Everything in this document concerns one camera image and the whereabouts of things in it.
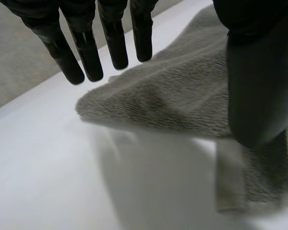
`gray wall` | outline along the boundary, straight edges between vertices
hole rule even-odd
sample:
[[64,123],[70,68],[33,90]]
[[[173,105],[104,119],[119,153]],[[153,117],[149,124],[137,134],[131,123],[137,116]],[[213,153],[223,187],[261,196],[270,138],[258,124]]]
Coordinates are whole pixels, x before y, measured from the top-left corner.
[[[153,16],[182,0],[160,0]],[[62,30],[79,60],[64,17],[60,18]],[[123,17],[124,30],[131,30],[129,7]],[[98,12],[93,23],[98,47],[106,44]],[[60,69],[40,40],[27,29],[20,18],[0,3],[0,107],[33,88]]]

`towel fold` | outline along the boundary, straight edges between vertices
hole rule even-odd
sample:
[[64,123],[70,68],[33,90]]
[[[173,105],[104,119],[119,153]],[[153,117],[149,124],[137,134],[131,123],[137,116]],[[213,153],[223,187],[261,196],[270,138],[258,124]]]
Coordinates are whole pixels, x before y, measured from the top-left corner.
[[76,110],[95,122],[216,140],[217,210],[265,214],[288,207],[288,128],[254,150],[231,138],[227,32],[213,6],[203,9],[169,47],[88,92]]

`white surface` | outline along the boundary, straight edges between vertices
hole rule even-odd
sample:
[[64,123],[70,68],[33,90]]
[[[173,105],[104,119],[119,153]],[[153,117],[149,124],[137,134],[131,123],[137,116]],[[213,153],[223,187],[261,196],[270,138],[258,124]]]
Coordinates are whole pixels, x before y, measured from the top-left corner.
[[[209,0],[157,16],[154,52]],[[126,34],[130,67],[138,64]],[[212,142],[81,122],[76,101],[118,72],[99,50],[105,79],[70,85],[57,74],[0,109],[0,230],[288,230],[288,211],[237,220],[214,207]]]

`terry cloth towel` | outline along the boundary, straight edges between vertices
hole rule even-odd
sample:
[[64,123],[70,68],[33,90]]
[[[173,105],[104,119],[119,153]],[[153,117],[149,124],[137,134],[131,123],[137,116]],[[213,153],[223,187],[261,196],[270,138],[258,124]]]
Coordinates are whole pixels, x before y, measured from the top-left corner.
[[260,149],[231,138],[227,32],[213,6],[203,9],[169,47],[88,92],[76,110],[94,122],[215,139],[217,210],[265,214],[288,206],[288,128]]

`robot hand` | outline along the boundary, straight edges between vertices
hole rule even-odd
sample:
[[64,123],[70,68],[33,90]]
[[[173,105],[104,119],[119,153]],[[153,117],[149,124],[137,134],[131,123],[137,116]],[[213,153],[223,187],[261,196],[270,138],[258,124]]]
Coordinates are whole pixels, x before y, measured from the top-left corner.
[[[62,10],[72,33],[86,75],[90,81],[103,78],[92,30],[95,17],[95,0],[0,0],[44,43],[67,80],[72,84],[84,81],[84,74],[73,55],[59,23],[59,8]],[[130,0],[132,27],[139,61],[152,57],[151,11],[158,0]],[[100,20],[106,36],[113,66],[124,69],[128,66],[122,16],[127,0],[98,0]]]

